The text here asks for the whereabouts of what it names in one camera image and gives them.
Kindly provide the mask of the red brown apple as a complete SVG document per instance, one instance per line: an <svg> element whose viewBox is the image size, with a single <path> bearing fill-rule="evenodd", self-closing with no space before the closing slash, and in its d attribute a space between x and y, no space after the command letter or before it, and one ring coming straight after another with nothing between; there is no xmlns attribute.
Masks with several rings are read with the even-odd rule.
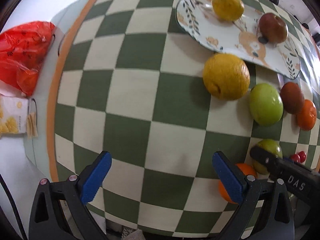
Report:
<svg viewBox="0 0 320 240"><path fill-rule="evenodd" d="M272 43L285 42L288 37L288 27L282 18L268 12L259 20L259 29L263 37Z"/></svg>

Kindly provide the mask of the floral ceramic plate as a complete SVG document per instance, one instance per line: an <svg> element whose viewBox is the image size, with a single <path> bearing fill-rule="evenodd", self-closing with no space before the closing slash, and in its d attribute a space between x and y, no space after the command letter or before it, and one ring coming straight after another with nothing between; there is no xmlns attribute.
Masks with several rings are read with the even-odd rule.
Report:
<svg viewBox="0 0 320 240"><path fill-rule="evenodd" d="M179 0L176 5L178 25L205 48L230 53L268 68L293 80L300 72L300 58L292 38L276 44L269 42L259 30L263 15L245 6L244 14L235 22L220 20L212 0Z"/></svg>

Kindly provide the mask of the white snack package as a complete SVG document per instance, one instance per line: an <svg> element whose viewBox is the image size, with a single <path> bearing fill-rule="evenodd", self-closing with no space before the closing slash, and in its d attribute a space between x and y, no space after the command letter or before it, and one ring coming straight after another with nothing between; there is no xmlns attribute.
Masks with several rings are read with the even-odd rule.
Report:
<svg viewBox="0 0 320 240"><path fill-rule="evenodd" d="M38 137L37 110L31 112L29 100L1 95L1 135L26 134Z"/></svg>

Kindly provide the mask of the large bright orange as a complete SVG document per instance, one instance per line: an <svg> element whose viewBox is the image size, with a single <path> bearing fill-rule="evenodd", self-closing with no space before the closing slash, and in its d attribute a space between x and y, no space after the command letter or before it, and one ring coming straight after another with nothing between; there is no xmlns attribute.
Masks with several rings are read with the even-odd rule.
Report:
<svg viewBox="0 0 320 240"><path fill-rule="evenodd" d="M258 177L257 172L255 171L255 169L251 165L248 165L246 163L238 163L238 164L236 164L236 166L238 168L240 168L240 170L243 172L244 175L246 175L246 176L252 175L255 178ZM218 189L219 189L220 196L224 200L226 200L229 203L235 204L235 202L231 200L229 194L227 193L227 191L221 181L219 181L219 183L218 183Z"/></svg>

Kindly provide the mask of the red cherry tomato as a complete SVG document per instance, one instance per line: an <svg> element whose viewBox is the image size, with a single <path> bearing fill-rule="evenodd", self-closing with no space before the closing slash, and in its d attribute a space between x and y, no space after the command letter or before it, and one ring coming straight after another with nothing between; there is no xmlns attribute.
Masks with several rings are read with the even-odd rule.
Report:
<svg viewBox="0 0 320 240"><path fill-rule="evenodd" d="M306 161L306 157L307 157L306 152L305 151L300 151L300 152L298 152L298 155L300 157L300 162L304 163Z"/></svg>
<svg viewBox="0 0 320 240"><path fill-rule="evenodd" d="M301 158L298 154L293 154L290 156L290 159L295 163L301 163Z"/></svg>

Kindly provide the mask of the green checkered tablecloth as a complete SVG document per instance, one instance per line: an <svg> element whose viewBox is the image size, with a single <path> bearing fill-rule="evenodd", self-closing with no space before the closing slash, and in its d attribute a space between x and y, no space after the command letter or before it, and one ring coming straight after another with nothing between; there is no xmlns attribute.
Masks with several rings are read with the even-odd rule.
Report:
<svg viewBox="0 0 320 240"><path fill-rule="evenodd" d="M60 51L47 114L53 181L79 174L101 151L112 167L89 209L154 236L216 236L235 211L217 189L212 155L249 163L264 138L285 156L319 160L319 125L297 127L285 113L270 127L251 117L246 96L213 98L202 70L212 52L178 27L179 0L90 0ZM242 0L274 12L289 28L301 61L297 79L319 105L319 59L309 32L267 0Z"/></svg>

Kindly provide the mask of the yellow citrus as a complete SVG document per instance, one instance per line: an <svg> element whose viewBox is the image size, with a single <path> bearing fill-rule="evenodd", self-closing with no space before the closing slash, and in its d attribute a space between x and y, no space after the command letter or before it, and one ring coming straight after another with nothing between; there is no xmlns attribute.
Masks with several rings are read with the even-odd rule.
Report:
<svg viewBox="0 0 320 240"><path fill-rule="evenodd" d="M228 22L238 20L245 10L242 0L212 0L212 6L217 16Z"/></svg>

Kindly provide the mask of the large yellow orange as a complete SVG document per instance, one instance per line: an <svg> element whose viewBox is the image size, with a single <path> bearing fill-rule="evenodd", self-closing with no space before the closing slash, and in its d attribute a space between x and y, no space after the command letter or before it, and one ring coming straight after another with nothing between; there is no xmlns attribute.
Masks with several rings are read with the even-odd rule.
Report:
<svg viewBox="0 0 320 240"><path fill-rule="evenodd" d="M233 54L214 54L204 64L203 83L220 100L242 98L249 89L250 73L245 62Z"/></svg>

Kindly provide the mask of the dark brown round fruit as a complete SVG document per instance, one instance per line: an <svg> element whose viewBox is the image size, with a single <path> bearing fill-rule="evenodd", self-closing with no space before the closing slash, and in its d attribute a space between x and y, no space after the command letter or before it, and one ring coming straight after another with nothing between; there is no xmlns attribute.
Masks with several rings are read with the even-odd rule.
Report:
<svg viewBox="0 0 320 240"><path fill-rule="evenodd" d="M280 90L285 111L290 114L298 114L304 106L304 94L299 85L287 82Z"/></svg>

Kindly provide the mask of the large green apple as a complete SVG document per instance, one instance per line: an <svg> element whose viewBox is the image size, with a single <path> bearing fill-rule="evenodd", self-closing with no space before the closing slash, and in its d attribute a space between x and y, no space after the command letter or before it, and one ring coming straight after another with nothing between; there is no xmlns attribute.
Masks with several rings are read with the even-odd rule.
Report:
<svg viewBox="0 0 320 240"><path fill-rule="evenodd" d="M259 83L249 94L249 110L260 126L272 126L281 119L284 106L279 92L272 85Z"/></svg>

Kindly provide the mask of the small orange tangerine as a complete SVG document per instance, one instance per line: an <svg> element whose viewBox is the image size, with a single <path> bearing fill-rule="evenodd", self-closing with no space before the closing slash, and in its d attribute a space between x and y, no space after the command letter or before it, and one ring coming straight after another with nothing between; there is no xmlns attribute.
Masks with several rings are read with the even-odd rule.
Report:
<svg viewBox="0 0 320 240"><path fill-rule="evenodd" d="M305 99L302 110L296 115L297 125L304 131L313 129L317 119L315 104Z"/></svg>

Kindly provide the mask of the small green apple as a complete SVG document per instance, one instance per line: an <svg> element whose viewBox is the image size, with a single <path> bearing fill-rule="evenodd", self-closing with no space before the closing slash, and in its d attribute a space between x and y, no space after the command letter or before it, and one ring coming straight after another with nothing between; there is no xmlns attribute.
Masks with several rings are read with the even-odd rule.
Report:
<svg viewBox="0 0 320 240"><path fill-rule="evenodd" d="M273 155L275 155L276 157L278 157L280 159L283 158L283 152L281 150L280 145L276 141L274 141L273 139L263 139L263 140L259 141L256 144L256 146L263 148L264 150L272 153ZM267 168L254 159L252 159L252 166L259 174L262 174L262 175L269 174Z"/></svg>

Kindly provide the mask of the red plastic bag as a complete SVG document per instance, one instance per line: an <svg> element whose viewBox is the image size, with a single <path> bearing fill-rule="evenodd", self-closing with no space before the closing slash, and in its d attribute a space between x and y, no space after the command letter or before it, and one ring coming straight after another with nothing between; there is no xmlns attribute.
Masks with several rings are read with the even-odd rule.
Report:
<svg viewBox="0 0 320 240"><path fill-rule="evenodd" d="M56 26L33 21L1 33L1 81L32 96Z"/></svg>

